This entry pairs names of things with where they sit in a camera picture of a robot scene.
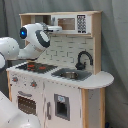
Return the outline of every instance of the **white cabinet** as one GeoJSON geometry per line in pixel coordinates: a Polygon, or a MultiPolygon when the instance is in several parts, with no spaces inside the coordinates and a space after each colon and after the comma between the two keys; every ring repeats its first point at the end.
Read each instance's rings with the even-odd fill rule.
{"type": "Polygon", "coordinates": [[[81,90],[45,81],[44,128],[82,128],[81,90]]]}

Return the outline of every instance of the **robot eye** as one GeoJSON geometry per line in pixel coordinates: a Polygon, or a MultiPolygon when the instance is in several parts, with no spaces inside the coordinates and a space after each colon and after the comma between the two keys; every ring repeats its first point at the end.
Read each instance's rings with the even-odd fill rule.
{"type": "Polygon", "coordinates": [[[25,39],[27,37],[27,29],[25,27],[20,29],[20,37],[21,39],[25,39]]]}

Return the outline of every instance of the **knob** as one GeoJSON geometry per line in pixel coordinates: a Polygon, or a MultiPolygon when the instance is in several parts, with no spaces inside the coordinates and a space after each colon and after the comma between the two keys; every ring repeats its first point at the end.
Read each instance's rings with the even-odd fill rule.
{"type": "Polygon", "coordinates": [[[36,87],[36,86],[37,86],[37,83],[36,83],[35,81],[33,81],[33,82],[31,83],[31,86],[32,86],[32,87],[36,87]]]}
{"type": "Polygon", "coordinates": [[[17,77],[13,77],[12,81],[17,82],[18,78],[17,77]]]}

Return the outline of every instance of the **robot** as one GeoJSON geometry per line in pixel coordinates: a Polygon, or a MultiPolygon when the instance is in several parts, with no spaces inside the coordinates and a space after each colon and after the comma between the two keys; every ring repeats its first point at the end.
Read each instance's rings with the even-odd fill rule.
{"type": "MultiPolygon", "coordinates": [[[[29,44],[20,49],[17,41],[10,37],[0,38],[0,72],[5,70],[6,60],[36,60],[50,46],[46,33],[61,32],[62,27],[44,23],[28,24],[20,29],[21,39],[29,44]]],[[[16,108],[0,92],[0,128],[40,128],[38,118],[16,108]]]]}

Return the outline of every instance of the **stovetop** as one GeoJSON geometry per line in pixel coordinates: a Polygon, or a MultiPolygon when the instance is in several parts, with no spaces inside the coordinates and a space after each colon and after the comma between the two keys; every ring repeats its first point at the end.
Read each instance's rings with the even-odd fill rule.
{"type": "Polygon", "coordinates": [[[37,73],[44,74],[54,68],[57,68],[57,66],[35,63],[35,62],[28,62],[27,64],[18,66],[16,68],[21,69],[21,70],[27,70],[29,72],[37,72],[37,73]]]}

